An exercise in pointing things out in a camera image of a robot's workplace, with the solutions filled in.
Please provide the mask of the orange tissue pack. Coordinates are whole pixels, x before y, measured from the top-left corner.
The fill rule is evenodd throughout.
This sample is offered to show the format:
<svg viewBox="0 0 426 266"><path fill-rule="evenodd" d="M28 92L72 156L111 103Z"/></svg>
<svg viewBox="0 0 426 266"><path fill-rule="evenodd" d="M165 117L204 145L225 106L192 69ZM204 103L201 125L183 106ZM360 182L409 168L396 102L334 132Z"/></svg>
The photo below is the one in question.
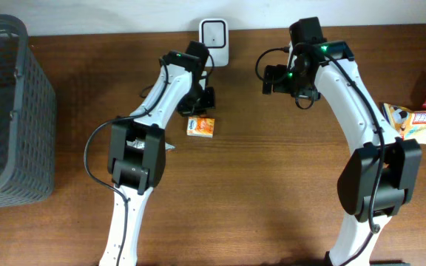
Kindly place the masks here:
<svg viewBox="0 0 426 266"><path fill-rule="evenodd" d="M193 137L213 138L214 118L208 117L189 117L186 133Z"/></svg>

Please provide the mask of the grey orange snack packet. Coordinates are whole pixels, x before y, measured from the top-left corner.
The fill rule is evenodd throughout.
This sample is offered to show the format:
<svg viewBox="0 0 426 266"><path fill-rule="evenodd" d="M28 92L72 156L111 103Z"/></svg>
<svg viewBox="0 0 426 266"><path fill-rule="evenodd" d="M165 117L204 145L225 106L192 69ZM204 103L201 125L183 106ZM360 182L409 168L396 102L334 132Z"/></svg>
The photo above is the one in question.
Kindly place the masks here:
<svg viewBox="0 0 426 266"><path fill-rule="evenodd" d="M140 138L136 138L133 141L128 140L126 142L126 144L130 147L133 147L134 149L138 149L138 150L142 150L142 151L145 150L146 147L152 148L152 147L157 146L156 144L151 144L151 143L147 142L146 140L140 139ZM170 143L165 143L165 151L166 152L174 151L175 149L176 149L176 146L173 146Z"/></svg>

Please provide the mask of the yellow cookie snack bag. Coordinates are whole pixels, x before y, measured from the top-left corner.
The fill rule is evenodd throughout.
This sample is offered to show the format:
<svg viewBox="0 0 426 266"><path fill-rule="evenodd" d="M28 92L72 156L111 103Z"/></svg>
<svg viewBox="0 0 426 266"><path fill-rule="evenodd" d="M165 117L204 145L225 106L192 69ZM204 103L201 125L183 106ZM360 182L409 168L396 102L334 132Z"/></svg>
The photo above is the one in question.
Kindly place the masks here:
<svg viewBox="0 0 426 266"><path fill-rule="evenodd" d="M426 144L426 110L411 111L403 106L384 103L382 111L403 140L414 139L419 144Z"/></svg>

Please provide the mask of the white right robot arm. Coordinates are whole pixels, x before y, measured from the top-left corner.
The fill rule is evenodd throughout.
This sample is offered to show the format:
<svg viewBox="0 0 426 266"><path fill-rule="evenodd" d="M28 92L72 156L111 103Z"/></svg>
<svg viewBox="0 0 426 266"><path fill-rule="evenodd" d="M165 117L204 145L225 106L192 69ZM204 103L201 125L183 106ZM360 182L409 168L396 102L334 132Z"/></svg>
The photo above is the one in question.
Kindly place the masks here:
<svg viewBox="0 0 426 266"><path fill-rule="evenodd" d="M369 265L382 229L412 200L421 146L389 124L366 89L351 48L345 41L328 41L317 17L301 18L288 33L291 41L282 48L288 61L258 75L262 93L328 102L351 156L337 180L345 214L323 263Z"/></svg>

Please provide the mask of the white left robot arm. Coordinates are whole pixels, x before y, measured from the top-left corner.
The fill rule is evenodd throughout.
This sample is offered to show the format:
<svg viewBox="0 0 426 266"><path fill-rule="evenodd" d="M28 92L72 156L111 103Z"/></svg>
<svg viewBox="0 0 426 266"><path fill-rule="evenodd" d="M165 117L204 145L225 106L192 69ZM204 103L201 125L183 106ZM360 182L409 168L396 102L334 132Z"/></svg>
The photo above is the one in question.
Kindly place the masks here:
<svg viewBox="0 0 426 266"><path fill-rule="evenodd" d="M191 41L185 52L163 55L158 79L143 103L129 116L107 122L114 206L100 265L137 264L143 213L166 165L166 126L174 112L185 117L214 108L214 90L205 70L210 57L198 41Z"/></svg>

